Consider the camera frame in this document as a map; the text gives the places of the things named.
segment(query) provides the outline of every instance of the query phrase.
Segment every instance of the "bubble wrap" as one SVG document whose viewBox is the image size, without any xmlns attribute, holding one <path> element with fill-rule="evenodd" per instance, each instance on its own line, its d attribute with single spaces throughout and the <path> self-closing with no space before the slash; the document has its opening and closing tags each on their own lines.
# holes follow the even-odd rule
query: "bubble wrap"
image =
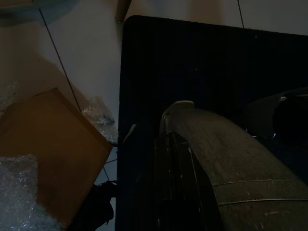
<svg viewBox="0 0 308 231">
<path fill-rule="evenodd" d="M 61 230 L 60 224 L 36 204 L 37 168 L 32 155 L 0 157 L 0 230 Z"/>
<path fill-rule="evenodd" d="M 5 110 L 16 100 L 18 89 L 17 81 L 0 86 L 0 118 Z"/>
<path fill-rule="evenodd" d="M 112 144 L 117 144 L 118 132 L 109 108 L 100 97 L 87 98 L 82 114 Z"/>
</svg>

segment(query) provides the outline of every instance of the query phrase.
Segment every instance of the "black object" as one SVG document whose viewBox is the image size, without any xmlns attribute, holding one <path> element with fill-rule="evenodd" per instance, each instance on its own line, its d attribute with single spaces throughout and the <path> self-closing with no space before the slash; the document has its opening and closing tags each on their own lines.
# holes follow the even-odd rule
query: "black object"
<svg viewBox="0 0 308 231">
<path fill-rule="evenodd" d="M 308 38 L 143 16 L 124 25 L 115 229 L 133 230 L 136 179 L 154 155 L 163 111 L 179 100 L 226 117 L 247 103 L 308 86 Z"/>
<path fill-rule="evenodd" d="M 222 231 L 211 182 L 187 141 L 161 134 L 136 181 L 134 231 Z"/>
<path fill-rule="evenodd" d="M 308 142 L 308 100 L 287 98 L 275 108 L 273 127 L 278 139 L 289 145 Z"/>
<path fill-rule="evenodd" d="M 210 179 L 183 137 L 156 139 L 154 170 L 157 230 L 223 230 Z"/>
<path fill-rule="evenodd" d="M 68 231 L 95 231 L 114 218 L 110 204 L 112 197 L 118 195 L 116 181 L 107 181 L 99 186 L 93 185 Z"/>
</svg>

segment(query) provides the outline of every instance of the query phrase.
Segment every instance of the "cardboard box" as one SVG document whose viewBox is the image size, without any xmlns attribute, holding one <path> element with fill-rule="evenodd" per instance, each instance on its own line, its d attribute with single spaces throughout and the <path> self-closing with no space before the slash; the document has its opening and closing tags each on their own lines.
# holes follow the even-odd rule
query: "cardboard box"
<svg viewBox="0 0 308 231">
<path fill-rule="evenodd" d="M 72 222 L 111 149 L 58 90 L 16 103 L 0 119 L 0 155 L 37 158 L 37 202 L 64 228 Z"/>
</svg>

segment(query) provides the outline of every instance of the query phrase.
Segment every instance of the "floor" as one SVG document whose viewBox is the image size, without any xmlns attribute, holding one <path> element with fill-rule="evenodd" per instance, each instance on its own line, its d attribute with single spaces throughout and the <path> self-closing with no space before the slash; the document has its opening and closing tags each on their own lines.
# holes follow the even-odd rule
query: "floor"
<svg viewBox="0 0 308 231">
<path fill-rule="evenodd" d="M 57 87 L 76 107 L 100 96 L 118 123 L 122 24 L 116 0 L 62 0 L 0 17 L 0 84 L 18 80 L 19 97 Z M 305 0 L 133 0 L 138 14 L 308 35 Z M 96 183 L 116 179 L 116 148 Z M 100 231 L 115 229 L 114 220 Z"/>
</svg>

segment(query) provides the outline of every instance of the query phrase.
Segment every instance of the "black mat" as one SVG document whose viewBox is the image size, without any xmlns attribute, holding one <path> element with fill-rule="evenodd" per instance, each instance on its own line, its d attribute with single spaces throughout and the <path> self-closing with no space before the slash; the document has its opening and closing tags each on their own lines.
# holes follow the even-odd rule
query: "black mat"
<svg viewBox="0 0 308 231">
<path fill-rule="evenodd" d="M 143 16 L 124 26 L 116 230 L 132 230 L 136 179 L 154 152 L 164 109 L 178 100 L 231 116 L 244 105 L 308 86 L 308 37 Z"/>
</svg>

